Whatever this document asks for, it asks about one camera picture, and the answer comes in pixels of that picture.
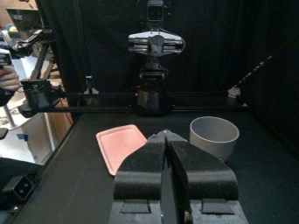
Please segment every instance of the black curtain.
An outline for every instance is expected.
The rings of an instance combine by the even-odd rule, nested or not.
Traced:
[[[260,1],[241,97],[299,158],[299,1]]]
[[[142,31],[146,1],[36,2],[57,39],[66,89],[84,90],[85,75],[92,75],[93,87],[100,93],[134,87],[145,56],[126,50],[126,38]],[[164,3],[170,8],[164,13],[162,28],[181,36],[187,44],[178,56],[160,58],[161,66],[169,71],[169,91],[227,91],[244,73],[256,1],[172,0]]]
[[[56,58],[68,92],[133,88],[145,56],[126,50],[129,34],[142,30],[145,0],[36,0],[56,37]],[[185,49],[164,56],[169,92],[225,92],[241,98],[299,153],[297,37],[299,1],[166,0],[162,28],[184,38]]]

